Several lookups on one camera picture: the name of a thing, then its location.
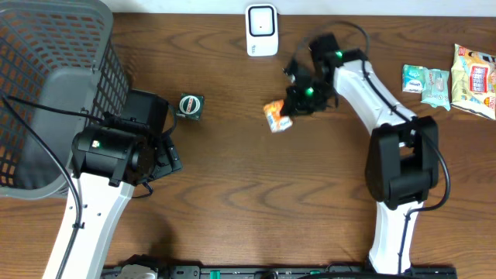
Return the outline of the orange tissue pack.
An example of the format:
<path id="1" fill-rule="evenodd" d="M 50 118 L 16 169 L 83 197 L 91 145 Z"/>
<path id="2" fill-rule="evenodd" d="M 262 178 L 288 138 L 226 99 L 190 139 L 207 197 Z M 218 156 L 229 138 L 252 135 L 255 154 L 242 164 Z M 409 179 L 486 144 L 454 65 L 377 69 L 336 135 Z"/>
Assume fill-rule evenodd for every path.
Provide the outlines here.
<path id="1" fill-rule="evenodd" d="M 263 107 L 264 115 L 272 133 L 283 132 L 292 127 L 291 118 L 281 114 L 283 106 L 284 100 L 281 99 L 268 103 Z"/>

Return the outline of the dark green round-label box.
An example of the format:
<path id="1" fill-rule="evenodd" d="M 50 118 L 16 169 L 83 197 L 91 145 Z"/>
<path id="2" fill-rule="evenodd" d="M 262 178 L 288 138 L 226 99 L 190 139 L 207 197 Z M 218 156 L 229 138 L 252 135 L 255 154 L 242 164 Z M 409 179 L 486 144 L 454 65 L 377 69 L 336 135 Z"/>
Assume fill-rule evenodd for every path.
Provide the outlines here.
<path id="1" fill-rule="evenodd" d="M 182 94 L 176 115 L 186 119 L 199 121 L 205 105 L 205 98 L 202 95 Z"/>

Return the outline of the green tissue pack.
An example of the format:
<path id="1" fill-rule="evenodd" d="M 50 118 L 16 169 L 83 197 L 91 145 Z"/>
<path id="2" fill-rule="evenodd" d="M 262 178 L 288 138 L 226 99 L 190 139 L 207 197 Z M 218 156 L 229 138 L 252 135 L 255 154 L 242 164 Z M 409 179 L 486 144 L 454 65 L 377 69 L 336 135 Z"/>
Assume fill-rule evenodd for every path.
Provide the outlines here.
<path id="1" fill-rule="evenodd" d="M 425 71 L 425 67 L 404 64 L 402 68 L 402 91 L 421 94 L 425 89 Z"/>

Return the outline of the teal small snack packet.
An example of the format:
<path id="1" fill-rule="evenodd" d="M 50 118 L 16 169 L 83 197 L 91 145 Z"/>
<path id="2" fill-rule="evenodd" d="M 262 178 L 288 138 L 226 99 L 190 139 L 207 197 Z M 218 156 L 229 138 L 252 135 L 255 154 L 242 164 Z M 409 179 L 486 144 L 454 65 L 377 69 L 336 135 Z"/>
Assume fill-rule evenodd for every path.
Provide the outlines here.
<path id="1" fill-rule="evenodd" d="M 425 87 L 422 91 L 421 103 L 433 108 L 443 107 L 450 110 L 448 79 L 450 73 L 439 69 L 425 69 Z"/>

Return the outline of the large white snack bag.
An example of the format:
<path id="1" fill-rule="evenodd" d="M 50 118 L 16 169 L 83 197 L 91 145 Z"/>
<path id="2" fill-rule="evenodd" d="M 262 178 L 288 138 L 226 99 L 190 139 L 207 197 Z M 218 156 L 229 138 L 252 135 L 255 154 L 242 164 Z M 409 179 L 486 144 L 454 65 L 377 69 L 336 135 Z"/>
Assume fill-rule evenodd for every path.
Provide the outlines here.
<path id="1" fill-rule="evenodd" d="M 495 55 L 454 45 L 451 105 L 495 120 Z"/>

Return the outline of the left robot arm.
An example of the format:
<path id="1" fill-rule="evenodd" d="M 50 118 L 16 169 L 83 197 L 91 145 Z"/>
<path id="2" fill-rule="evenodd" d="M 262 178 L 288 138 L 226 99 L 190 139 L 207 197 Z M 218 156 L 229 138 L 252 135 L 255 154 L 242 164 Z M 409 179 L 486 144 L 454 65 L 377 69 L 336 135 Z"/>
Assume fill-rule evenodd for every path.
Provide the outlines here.
<path id="1" fill-rule="evenodd" d="M 139 122 L 108 116 L 78 133 L 72 143 L 73 196 L 45 278 L 98 278 L 115 228 L 136 186 L 179 171 L 179 156 L 165 119 Z"/>

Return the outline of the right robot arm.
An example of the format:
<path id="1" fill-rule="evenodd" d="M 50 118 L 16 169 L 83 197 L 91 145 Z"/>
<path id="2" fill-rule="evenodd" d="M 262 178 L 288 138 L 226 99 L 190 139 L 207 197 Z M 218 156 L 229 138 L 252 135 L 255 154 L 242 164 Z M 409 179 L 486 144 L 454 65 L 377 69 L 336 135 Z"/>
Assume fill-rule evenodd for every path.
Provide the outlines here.
<path id="1" fill-rule="evenodd" d="M 374 241 L 368 253 L 379 274 L 410 273 L 410 248 L 429 191 L 446 171 L 438 148 L 438 126 L 404 107 L 380 81 L 366 54 L 359 49 L 313 53 L 316 72 L 291 59 L 284 73 L 291 81 L 284 115 L 323 111 L 330 98 L 344 98 L 366 127 L 370 140 L 364 171 L 370 195 L 377 203 Z"/>

